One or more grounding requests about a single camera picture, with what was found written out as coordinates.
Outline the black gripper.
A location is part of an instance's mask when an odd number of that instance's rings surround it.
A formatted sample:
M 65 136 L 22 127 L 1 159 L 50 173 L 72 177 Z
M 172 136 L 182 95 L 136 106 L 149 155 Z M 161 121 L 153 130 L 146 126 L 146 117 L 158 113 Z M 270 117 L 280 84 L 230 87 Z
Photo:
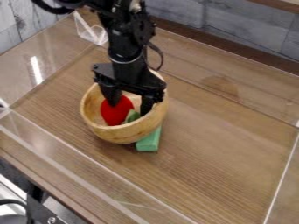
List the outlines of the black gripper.
M 164 100 L 166 84 L 144 66 L 140 69 L 112 63 L 97 63 L 92 66 L 93 81 L 97 83 L 108 105 L 114 107 L 120 102 L 122 91 L 141 95 L 140 116 L 152 109 L 156 102 Z

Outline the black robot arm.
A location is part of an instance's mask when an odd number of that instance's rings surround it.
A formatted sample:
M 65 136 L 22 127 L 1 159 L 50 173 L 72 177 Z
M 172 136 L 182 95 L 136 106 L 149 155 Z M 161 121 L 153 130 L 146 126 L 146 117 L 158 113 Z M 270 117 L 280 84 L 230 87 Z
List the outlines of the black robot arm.
M 92 67 L 93 81 L 109 105 L 117 105 L 124 92 L 141 96 L 140 113 L 146 114 L 164 100 L 166 84 L 154 74 L 160 68 L 150 66 L 146 51 L 157 51 L 150 42 L 156 23 L 145 8 L 145 0 L 30 0 L 52 14 L 64 14 L 81 7 L 90 8 L 106 32 L 109 62 Z

